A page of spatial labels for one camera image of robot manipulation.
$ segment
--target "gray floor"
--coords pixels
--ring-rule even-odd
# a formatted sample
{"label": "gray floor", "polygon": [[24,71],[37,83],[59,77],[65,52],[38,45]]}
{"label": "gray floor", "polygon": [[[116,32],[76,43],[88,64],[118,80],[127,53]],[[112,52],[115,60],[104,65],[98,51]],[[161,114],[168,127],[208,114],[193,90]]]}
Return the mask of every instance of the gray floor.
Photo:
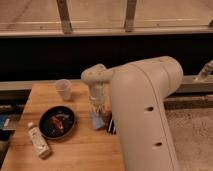
{"label": "gray floor", "polygon": [[[122,28],[127,0],[67,0],[74,28]],[[135,27],[199,26],[212,0],[138,0]],[[58,30],[56,0],[0,0],[0,30]]]}

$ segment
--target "white cup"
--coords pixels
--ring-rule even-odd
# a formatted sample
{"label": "white cup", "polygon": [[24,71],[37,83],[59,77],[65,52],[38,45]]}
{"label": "white cup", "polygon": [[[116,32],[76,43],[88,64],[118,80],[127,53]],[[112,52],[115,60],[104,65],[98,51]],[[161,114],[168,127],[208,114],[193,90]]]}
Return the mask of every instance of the white cup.
{"label": "white cup", "polygon": [[63,100],[71,99],[71,83],[69,80],[61,79],[55,82],[55,89]]}

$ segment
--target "wooden tabletop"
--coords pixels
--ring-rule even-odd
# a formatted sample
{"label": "wooden tabletop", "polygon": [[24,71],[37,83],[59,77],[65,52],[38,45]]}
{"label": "wooden tabletop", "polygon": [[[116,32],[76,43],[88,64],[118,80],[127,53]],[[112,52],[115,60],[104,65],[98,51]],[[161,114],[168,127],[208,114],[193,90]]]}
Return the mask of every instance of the wooden tabletop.
{"label": "wooden tabletop", "polygon": [[[88,116],[90,103],[88,88],[82,82],[73,82],[72,100],[63,101],[52,84],[36,84],[18,123],[7,152],[2,171],[123,171],[118,137],[106,130],[95,131]],[[48,140],[53,154],[42,160],[37,157],[28,137],[27,123],[39,123],[49,108],[64,105],[77,118],[73,132],[60,141]]]}

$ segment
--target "bottle cap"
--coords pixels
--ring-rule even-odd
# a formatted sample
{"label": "bottle cap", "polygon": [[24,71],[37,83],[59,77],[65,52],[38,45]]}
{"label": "bottle cap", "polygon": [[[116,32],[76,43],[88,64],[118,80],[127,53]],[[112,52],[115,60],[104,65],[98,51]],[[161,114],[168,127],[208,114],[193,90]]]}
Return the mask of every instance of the bottle cap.
{"label": "bottle cap", "polygon": [[35,124],[33,122],[28,122],[27,126],[28,126],[28,128],[33,128],[35,126]]}

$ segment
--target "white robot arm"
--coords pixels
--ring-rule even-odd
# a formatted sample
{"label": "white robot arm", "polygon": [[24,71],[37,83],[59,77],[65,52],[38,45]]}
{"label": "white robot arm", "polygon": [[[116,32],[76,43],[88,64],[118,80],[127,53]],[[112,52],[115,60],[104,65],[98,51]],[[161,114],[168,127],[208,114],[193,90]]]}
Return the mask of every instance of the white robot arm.
{"label": "white robot arm", "polygon": [[159,57],[95,72],[101,77],[93,70],[83,72],[82,80],[94,96],[99,93],[93,86],[110,83],[110,104],[126,171],[179,171],[163,99],[182,82],[180,64],[171,57]]}

